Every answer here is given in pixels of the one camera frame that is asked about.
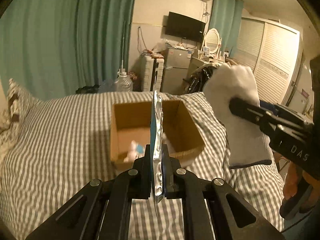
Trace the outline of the person's right hand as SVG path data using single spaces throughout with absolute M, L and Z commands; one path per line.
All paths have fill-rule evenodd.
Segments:
M 290 199 L 291 197 L 295 196 L 298 191 L 298 183 L 300 182 L 298 168 L 298 166 L 290 162 L 283 188 L 285 199 Z M 313 178 L 305 171 L 302 171 L 302 176 L 304 180 L 313 188 L 308 200 L 306 200 L 300 207 L 300 213 L 306 213 L 307 211 L 311 210 L 319 201 L 319 180 Z

